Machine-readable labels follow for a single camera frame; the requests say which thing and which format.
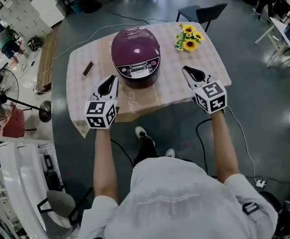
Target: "sunflower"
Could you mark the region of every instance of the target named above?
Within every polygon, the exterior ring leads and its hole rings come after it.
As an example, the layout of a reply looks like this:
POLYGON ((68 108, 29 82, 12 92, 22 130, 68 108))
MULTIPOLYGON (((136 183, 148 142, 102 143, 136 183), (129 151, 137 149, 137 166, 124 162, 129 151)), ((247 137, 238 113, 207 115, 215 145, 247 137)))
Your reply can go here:
POLYGON ((198 43, 195 40, 186 40, 183 42, 183 48, 187 51, 194 51, 197 49, 198 43))
POLYGON ((185 25, 183 27, 183 31, 184 31, 184 33, 188 33, 188 32, 192 32, 193 33, 193 32, 196 31, 196 29, 192 25, 185 25))
POLYGON ((203 41, 206 40, 201 32, 194 32, 193 36, 198 40, 203 40, 203 41))

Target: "smartphone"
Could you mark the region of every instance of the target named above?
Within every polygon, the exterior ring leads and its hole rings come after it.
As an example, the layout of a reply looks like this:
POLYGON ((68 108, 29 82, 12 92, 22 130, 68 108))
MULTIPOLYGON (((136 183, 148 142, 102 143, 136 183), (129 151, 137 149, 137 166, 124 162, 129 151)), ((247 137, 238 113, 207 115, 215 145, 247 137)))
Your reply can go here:
POLYGON ((92 71, 92 68, 94 67, 93 61, 90 61, 87 66, 85 65, 86 64, 83 64, 84 70, 82 72, 82 78, 86 78, 89 75, 89 73, 92 71))

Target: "white sleeve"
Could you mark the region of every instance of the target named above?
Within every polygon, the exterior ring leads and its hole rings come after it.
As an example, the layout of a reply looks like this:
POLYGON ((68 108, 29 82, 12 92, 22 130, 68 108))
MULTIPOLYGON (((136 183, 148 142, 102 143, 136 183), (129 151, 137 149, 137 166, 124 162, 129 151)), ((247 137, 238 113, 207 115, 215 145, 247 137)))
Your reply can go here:
POLYGON ((224 184, 236 196, 238 202, 243 206, 247 203, 255 203, 259 210, 247 215, 249 230, 253 239, 272 238, 278 220, 278 214, 248 182, 242 174, 234 174, 227 178, 224 184))
POLYGON ((79 239, 104 238, 104 229, 118 204, 107 196, 94 199, 91 209, 83 213, 79 239))

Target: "electric fan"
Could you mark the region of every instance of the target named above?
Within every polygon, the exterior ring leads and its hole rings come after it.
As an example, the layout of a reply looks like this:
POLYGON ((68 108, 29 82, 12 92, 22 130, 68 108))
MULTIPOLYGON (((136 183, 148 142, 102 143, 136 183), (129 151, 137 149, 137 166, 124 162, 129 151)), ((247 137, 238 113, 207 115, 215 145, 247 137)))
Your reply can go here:
POLYGON ((39 111, 42 122, 51 119, 51 102, 44 101, 40 108, 18 101, 19 85, 17 78, 8 69, 0 69, 0 120, 6 119, 14 110, 16 104, 21 104, 39 111))

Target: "helmet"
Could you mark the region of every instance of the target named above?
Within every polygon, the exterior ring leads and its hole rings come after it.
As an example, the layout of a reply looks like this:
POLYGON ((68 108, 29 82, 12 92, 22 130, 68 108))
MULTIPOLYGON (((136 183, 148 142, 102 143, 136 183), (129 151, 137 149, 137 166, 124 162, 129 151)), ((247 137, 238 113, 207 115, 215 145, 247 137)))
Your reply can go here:
POLYGON ((38 51, 42 47, 43 42, 41 41, 41 39, 35 36, 29 39, 27 45, 32 51, 38 51))

